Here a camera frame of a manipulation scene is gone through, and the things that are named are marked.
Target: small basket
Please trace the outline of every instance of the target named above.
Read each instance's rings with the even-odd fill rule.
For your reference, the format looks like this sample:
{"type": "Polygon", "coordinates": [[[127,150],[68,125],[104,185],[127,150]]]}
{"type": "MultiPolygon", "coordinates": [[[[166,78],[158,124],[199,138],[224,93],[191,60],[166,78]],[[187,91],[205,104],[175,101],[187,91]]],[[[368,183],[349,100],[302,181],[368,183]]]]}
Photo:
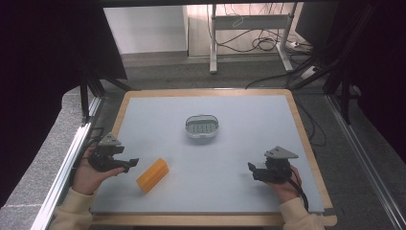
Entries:
{"type": "Polygon", "coordinates": [[[213,115],[192,116],[186,121],[186,131],[191,138],[215,137],[218,129],[218,120],[213,115]]]}

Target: human hand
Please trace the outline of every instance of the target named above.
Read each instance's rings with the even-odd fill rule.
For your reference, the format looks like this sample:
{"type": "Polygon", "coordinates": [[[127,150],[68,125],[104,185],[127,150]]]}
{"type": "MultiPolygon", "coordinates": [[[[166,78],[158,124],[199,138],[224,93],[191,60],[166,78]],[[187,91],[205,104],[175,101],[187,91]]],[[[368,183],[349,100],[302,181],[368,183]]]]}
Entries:
{"type": "Polygon", "coordinates": [[[124,171],[124,168],[117,168],[108,172],[98,172],[93,169],[92,166],[89,165],[87,159],[95,149],[95,147],[90,147],[84,153],[72,185],[72,189],[75,192],[83,195],[92,195],[105,179],[113,175],[118,175],[124,171]]]}
{"type": "MultiPolygon", "coordinates": [[[[299,171],[296,167],[290,166],[292,169],[292,176],[290,177],[293,182],[295,182],[299,187],[302,186],[302,180],[301,177],[299,176],[299,171]]],[[[280,199],[281,203],[285,203],[286,201],[289,201],[293,198],[299,197],[298,191],[287,181],[285,181],[282,184],[273,184],[270,182],[265,182],[269,186],[271,186],[278,198],[280,199]]]]}

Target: black curtain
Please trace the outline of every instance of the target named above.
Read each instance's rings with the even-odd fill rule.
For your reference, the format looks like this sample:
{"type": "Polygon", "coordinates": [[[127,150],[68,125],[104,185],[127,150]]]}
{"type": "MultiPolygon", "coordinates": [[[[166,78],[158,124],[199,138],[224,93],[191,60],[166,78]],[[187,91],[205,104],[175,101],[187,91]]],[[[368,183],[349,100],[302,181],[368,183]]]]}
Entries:
{"type": "Polygon", "coordinates": [[[405,3],[380,1],[351,54],[365,115],[406,162],[405,3]]]}
{"type": "Polygon", "coordinates": [[[78,57],[92,73],[125,79],[125,71],[102,9],[6,1],[0,37],[3,206],[55,123],[62,96],[79,85],[78,57]]]}

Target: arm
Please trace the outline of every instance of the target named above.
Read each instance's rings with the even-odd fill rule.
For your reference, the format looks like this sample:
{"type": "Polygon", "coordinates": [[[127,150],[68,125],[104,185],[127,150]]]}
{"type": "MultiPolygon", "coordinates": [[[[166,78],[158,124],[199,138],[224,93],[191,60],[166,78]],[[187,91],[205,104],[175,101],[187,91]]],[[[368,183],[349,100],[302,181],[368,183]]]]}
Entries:
{"type": "MultiPolygon", "coordinates": [[[[291,179],[298,184],[302,185],[302,180],[299,176],[299,171],[295,167],[292,168],[291,179]]],[[[325,229],[316,215],[310,215],[305,209],[298,192],[288,182],[283,184],[270,185],[276,192],[280,199],[280,210],[285,222],[283,230],[321,230],[325,229]]]]}
{"type": "Polygon", "coordinates": [[[88,229],[92,223],[89,209],[93,203],[94,193],[105,179],[124,171],[124,168],[118,168],[109,172],[97,172],[87,162],[87,157],[92,151],[94,148],[89,148],[84,153],[75,174],[74,183],[63,203],[56,207],[55,219],[51,222],[49,229],[88,229]]]}

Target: metal stand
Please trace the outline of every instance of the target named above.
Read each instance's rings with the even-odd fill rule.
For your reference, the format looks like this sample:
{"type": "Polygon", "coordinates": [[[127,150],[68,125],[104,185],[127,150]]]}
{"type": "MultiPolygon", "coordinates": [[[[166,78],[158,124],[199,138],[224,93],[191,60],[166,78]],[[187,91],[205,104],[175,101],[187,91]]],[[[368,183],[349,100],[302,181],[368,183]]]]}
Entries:
{"type": "Polygon", "coordinates": [[[292,26],[292,21],[294,18],[297,2],[293,4],[292,10],[289,14],[276,14],[276,15],[250,15],[244,17],[244,23],[234,26],[233,24],[238,21],[241,16],[225,15],[216,16],[216,4],[213,4],[212,8],[212,45],[210,51],[210,73],[217,73],[217,53],[215,41],[216,31],[226,31],[226,30],[263,30],[263,29],[281,29],[283,31],[283,36],[281,43],[277,44],[278,52],[281,56],[283,66],[287,72],[293,71],[292,65],[289,58],[286,55],[284,46],[286,44],[287,37],[289,36],[290,27],[292,26]]]}

